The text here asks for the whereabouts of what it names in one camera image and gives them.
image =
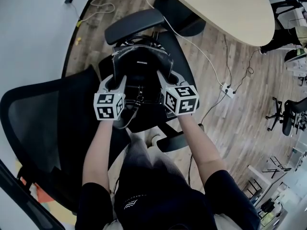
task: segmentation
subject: white desk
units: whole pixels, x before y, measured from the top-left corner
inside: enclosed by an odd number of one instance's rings
[[[287,172],[282,171],[279,167],[275,166],[271,161],[270,163],[274,168],[276,168],[278,171],[281,172],[279,176],[276,175],[276,178],[270,180],[267,177],[264,176],[263,173],[257,171],[253,166],[249,165],[248,168],[261,180],[264,181],[265,184],[268,185],[268,187],[264,190],[262,195],[258,198],[258,200],[254,203],[255,208],[259,208],[264,202],[266,202],[268,199],[272,197],[272,195],[276,192],[279,185],[283,182],[284,176],[287,174]]]
[[[241,43],[263,46],[273,38],[275,21],[269,0],[179,1],[203,20]]]

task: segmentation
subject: floor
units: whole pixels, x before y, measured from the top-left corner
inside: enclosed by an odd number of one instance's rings
[[[72,48],[68,62],[67,75],[83,71],[89,64],[97,68],[104,57],[112,53],[112,47],[105,42],[104,30],[113,22],[139,10],[148,9],[145,0],[99,0],[99,3],[112,2],[116,10],[113,13],[98,14],[83,22],[77,33],[81,40]],[[85,18],[103,8],[90,6]],[[211,59],[221,82],[230,82],[226,68],[226,45],[224,35],[209,24],[205,30],[190,37]],[[209,108],[222,97],[213,69],[208,60],[190,43],[179,38],[179,43],[194,75],[200,95],[200,108],[195,113],[195,119],[200,122]],[[243,45],[226,36],[228,45],[228,65],[232,74],[232,87],[236,88],[245,75],[248,61],[257,48]],[[225,97],[218,106],[210,111],[204,119],[205,132],[216,144],[221,156],[227,164],[227,169],[239,187],[243,189],[250,178],[247,166],[251,164],[261,169],[265,161],[272,155],[282,163],[286,163],[288,155],[298,138],[282,134],[281,125],[277,124],[272,132],[267,127],[272,120],[266,120],[265,115],[275,112],[272,97],[285,102],[288,99],[299,101],[304,98],[303,91],[298,86],[298,80],[286,70],[283,62],[285,51],[275,50],[266,55],[256,52],[250,61],[254,74],[248,74],[243,80],[235,97]],[[178,121],[170,122],[176,130],[180,130]],[[188,147],[174,151],[169,156],[174,159],[185,176],[188,174],[190,150]],[[114,185],[121,166],[122,156],[113,164],[109,171],[110,184]],[[195,163],[191,169],[191,186],[203,191]]]

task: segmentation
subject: forearm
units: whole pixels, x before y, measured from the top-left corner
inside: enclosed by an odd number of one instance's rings
[[[109,191],[108,161],[113,121],[100,122],[83,164],[82,184],[93,182]]]
[[[199,169],[201,180],[205,184],[210,175],[218,170],[225,170],[226,166],[213,142],[191,115],[178,116],[178,120]]]

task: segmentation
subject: oval table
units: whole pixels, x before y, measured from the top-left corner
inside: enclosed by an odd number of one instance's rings
[[[241,43],[263,46],[273,38],[275,20],[269,0],[179,1],[207,23]]]

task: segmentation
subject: power strip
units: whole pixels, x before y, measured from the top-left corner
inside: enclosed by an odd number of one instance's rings
[[[232,88],[227,88],[228,84],[224,83],[223,87],[222,87],[222,91],[224,93],[226,93],[226,95],[228,95],[231,99],[233,99],[234,97],[234,90]]]

